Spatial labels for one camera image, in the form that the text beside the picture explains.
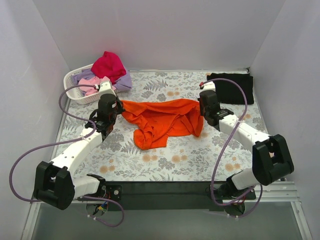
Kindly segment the orange t shirt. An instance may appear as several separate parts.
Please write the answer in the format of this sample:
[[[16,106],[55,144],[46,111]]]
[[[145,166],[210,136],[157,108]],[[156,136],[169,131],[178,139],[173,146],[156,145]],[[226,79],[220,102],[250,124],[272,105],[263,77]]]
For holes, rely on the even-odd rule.
[[[136,125],[133,141],[141,150],[164,148],[169,137],[199,137],[204,126],[199,103],[191,99],[164,102],[124,100],[124,119]]]

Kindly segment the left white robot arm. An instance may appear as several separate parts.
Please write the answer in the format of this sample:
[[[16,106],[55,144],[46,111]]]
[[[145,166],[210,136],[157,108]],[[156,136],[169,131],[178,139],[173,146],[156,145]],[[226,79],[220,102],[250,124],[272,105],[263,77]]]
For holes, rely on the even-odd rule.
[[[89,173],[75,178],[75,171],[86,157],[112,132],[123,104],[114,93],[103,94],[98,107],[89,116],[80,140],[69,145],[50,162],[42,161],[35,172],[33,197],[60,210],[83,196],[101,200],[106,196],[106,181]]]

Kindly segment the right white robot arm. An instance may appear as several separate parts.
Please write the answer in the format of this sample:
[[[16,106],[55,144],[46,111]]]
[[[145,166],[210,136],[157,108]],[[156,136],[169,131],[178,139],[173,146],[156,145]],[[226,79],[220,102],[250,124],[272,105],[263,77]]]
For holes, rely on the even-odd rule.
[[[228,177],[214,194],[237,199],[250,187],[268,186],[294,172],[295,167],[285,138],[269,135],[241,122],[228,109],[222,109],[214,90],[199,94],[200,114],[207,123],[252,154],[252,166]]]

